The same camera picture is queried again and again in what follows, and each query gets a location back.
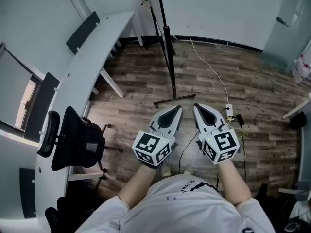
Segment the wooden floor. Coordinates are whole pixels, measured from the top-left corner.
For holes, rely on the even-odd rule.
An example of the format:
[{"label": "wooden floor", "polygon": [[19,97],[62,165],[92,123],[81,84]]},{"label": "wooden floor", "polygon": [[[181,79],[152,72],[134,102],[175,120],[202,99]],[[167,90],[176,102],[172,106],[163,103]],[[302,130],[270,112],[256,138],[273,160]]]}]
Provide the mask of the wooden floor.
[{"label": "wooden floor", "polygon": [[[139,130],[144,130],[153,114],[163,108],[180,104],[183,118],[175,135],[178,146],[171,154],[169,166],[173,174],[178,171],[182,150],[195,136],[192,107],[204,103],[222,110],[226,105],[223,85],[217,76],[199,60],[189,42],[173,44],[177,95],[196,93],[194,99],[177,100],[159,105],[153,102],[169,99],[171,82],[160,45],[148,50],[137,43],[128,43],[104,68],[124,92],[120,98],[99,77],[96,88],[99,95],[92,95],[88,118],[99,124],[113,124],[104,136],[106,145],[121,146],[122,154],[105,150],[102,163],[108,169],[108,179],[101,182],[99,193],[110,198],[134,175],[139,167],[131,146]],[[291,74],[269,67],[259,60],[259,54],[233,47],[195,43],[199,55],[208,61],[227,86],[229,102],[234,114],[241,113],[249,134],[245,139],[247,184],[255,194],[262,183],[269,184],[269,193],[276,194],[279,187],[289,188],[297,178],[299,166],[299,133],[288,129],[282,115],[306,98],[311,90],[308,82],[296,85]],[[238,136],[237,122],[230,124]],[[195,141],[186,149],[181,170],[193,166],[195,175],[216,184],[217,168],[198,149]],[[234,158],[239,173],[244,177],[243,150]],[[97,165],[86,170],[99,170]]]}]

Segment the desk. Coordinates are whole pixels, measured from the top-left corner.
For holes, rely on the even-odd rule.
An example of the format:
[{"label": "desk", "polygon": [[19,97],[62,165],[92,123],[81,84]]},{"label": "desk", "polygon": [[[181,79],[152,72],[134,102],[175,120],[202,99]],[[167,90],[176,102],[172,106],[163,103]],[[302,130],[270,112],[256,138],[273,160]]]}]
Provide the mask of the desk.
[{"label": "desk", "polygon": [[[74,56],[50,106],[51,110],[59,113],[60,125],[62,125],[68,106],[72,106],[80,116],[83,115],[99,74],[107,80],[119,96],[123,96],[121,90],[103,69],[103,65],[133,15],[134,12],[125,12],[104,17]],[[138,33],[137,26],[134,26],[134,29]],[[50,227],[45,218],[45,210],[49,207],[57,208],[58,198],[66,194],[69,175],[69,167],[60,171],[51,170],[54,152],[55,147],[48,158],[37,155],[35,167],[36,215],[39,225],[47,232],[50,232]]]},{"label": "desk", "polygon": [[300,129],[300,164],[298,173],[298,190],[280,188],[279,192],[296,195],[298,200],[309,200],[311,198],[311,93],[308,98],[289,113],[282,116],[282,119],[293,118],[296,114],[304,112],[307,123]]}]

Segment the white t-shirt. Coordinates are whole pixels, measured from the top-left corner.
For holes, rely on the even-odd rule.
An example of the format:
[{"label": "white t-shirt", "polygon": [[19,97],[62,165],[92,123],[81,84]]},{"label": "white t-shirt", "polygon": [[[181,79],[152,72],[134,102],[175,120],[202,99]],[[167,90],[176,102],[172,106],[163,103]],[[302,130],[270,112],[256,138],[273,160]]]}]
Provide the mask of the white t-shirt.
[{"label": "white t-shirt", "polygon": [[102,204],[77,233],[274,233],[255,199],[234,207],[212,185],[177,175],[150,187],[132,210],[117,196]]}]

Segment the glass door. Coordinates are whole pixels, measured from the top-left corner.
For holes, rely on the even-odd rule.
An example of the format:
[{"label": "glass door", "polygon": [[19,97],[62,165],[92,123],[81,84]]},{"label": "glass door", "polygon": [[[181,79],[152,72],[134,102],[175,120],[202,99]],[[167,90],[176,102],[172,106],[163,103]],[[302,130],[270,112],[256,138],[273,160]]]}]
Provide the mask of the glass door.
[{"label": "glass door", "polygon": [[261,59],[288,71],[311,37],[311,0],[282,0]]}]

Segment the power adapter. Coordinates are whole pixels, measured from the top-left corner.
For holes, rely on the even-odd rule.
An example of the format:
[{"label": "power adapter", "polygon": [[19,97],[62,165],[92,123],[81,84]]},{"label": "power adapter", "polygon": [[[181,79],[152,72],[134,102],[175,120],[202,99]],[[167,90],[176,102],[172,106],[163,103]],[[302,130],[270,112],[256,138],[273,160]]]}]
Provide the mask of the power adapter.
[{"label": "power adapter", "polygon": [[237,114],[236,118],[239,122],[239,125],[242,127],[245,123],[244,123],[244,120],[243,120],[241,114]]},{"label": "power adapter", "polygon": [[234,119],[232,105],[231,104],[226,104],[225,108],[226,108],[226,113],[227,113],[227,121],[228,122],[232,122],[233,119]]}]

